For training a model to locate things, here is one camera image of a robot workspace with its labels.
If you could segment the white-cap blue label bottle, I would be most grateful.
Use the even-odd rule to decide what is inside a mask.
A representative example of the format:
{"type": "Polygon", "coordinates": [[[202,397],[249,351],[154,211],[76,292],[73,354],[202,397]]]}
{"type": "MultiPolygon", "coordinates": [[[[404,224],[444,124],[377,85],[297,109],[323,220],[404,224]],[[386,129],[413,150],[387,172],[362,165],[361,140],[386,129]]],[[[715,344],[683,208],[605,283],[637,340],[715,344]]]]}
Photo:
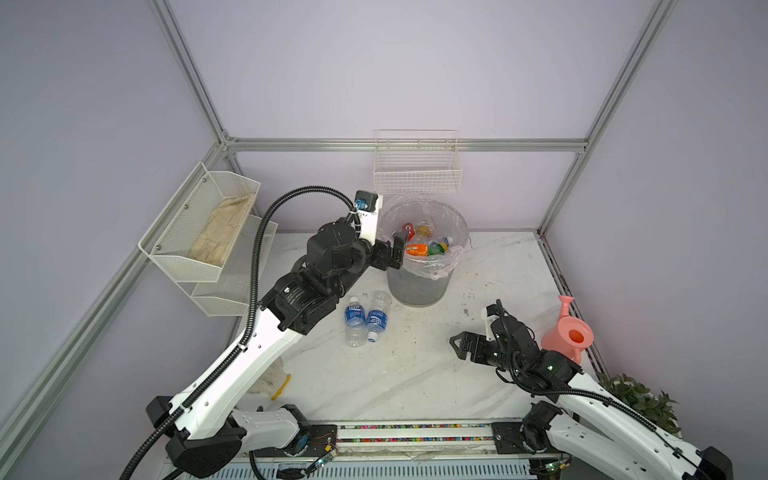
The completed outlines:
{"type": "Polygon", "coordinates": [[[361,347],[367,342],[368,330],[366,326],[365,310],[357,296],[349,298],[344,311],[345,341],[350,347],[361,347]]]}

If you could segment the red label purple-cap bottle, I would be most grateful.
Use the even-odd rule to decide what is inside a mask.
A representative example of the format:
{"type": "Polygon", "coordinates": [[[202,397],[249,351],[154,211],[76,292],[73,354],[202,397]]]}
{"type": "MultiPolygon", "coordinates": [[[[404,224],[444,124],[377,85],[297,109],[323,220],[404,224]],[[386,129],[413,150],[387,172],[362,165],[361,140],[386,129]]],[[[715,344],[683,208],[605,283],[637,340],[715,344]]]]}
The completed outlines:
{"type": "Polygon", "coordinates": [[[406,232],[406,240],[410,241],[415,236],[415,230],[412,223],[406,223],[402,226],[402,229],[406,232]]]}

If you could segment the yellow-cap clear bottle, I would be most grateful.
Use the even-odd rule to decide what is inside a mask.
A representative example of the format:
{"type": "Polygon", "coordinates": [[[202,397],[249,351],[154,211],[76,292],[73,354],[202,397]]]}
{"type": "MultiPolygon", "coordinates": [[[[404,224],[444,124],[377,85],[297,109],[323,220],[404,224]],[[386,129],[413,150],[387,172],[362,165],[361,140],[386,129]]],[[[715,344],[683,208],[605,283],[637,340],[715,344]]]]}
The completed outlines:
{"type": "Polygon", "coordinates": [[[424,257],[429,255],[429,243],[432,239],[432,228],[429,225],[419,225],[413,236],[408,240],[406,253],[411,256],[424,257]]]}

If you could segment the green plastic bottle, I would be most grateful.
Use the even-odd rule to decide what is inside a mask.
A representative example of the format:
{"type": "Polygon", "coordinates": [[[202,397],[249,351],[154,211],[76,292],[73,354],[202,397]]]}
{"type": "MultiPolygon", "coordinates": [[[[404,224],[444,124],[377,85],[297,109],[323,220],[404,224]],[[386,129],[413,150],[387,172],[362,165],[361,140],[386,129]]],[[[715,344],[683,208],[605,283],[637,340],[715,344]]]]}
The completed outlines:
{"type": "Polygon", "coordinates": [[[428,244],[427,254],[429,256],[446,254],[450,250],[452,244],[453,239],[451,237],[439,236],[433,238],[428,244]]]}

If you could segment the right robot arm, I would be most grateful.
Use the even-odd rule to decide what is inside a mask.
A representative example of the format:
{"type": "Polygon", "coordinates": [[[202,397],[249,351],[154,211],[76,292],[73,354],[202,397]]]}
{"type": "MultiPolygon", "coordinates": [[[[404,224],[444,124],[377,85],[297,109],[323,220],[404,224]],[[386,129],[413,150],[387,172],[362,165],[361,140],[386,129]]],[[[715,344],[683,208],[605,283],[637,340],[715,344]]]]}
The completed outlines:
{"type": "Polygon", "coordinates": [[[490,366],[534,398],[519,435],[524,449],[578,458],[612,479],[731,479],[730,458],[662,430],[565,355],[539,347],[521,321],[492,307],[483,334],[450,338],[456,356],[490,366]]]}

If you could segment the capless blue label bottle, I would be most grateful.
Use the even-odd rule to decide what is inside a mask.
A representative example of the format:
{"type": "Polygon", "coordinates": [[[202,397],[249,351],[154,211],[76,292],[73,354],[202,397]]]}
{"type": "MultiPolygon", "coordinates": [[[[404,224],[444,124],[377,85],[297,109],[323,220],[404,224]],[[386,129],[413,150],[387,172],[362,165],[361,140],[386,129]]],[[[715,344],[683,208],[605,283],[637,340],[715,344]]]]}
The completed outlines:
{"type": "Polygon", "coordinates": [[[366,318],[367,340],[376,343],[385,332],[389,320],[392,297],[385,291],[376,291],[366,318]]]}

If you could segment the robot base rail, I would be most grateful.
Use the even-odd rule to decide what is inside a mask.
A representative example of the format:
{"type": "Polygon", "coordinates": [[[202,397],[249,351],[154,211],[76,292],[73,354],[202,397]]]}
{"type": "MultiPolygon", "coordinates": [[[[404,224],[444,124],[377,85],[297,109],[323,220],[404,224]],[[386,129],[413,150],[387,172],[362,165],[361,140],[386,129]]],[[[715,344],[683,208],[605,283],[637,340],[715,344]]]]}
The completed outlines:
{"type": "Polygon", "coordinates": [[[459,420],[320,421],[310,426],[303,449],[258,450],[258,458],[315,458],[334,448],[343,456],[491,455],[559,457],[551,446],[534,452],[524,446],[522,421],[516,418],[459,420]]]}

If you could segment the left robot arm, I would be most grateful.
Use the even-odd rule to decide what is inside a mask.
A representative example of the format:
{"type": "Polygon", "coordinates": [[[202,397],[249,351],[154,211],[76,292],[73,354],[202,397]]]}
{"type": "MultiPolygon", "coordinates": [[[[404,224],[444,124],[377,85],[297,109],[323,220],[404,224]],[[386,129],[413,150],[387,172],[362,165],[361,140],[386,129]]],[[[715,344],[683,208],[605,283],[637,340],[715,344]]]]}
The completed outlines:
{"type": "Polygon", "coordinates": [[[230,351],[186,390],[148,405],[156,428],[150,440],[169,438],[172,478],[209,477],[252,451],[298,456],[306,450],[311,423],[296,406],[247,412],[237,404],[274,361],[336,309],[368,268],[402,266],[407,232],[392,241],[379,240],[376,233],[371,228],[360,235],[344,220],[322,226],[308,239],[305,255],[258,301],[253,326],[230,351]]]}

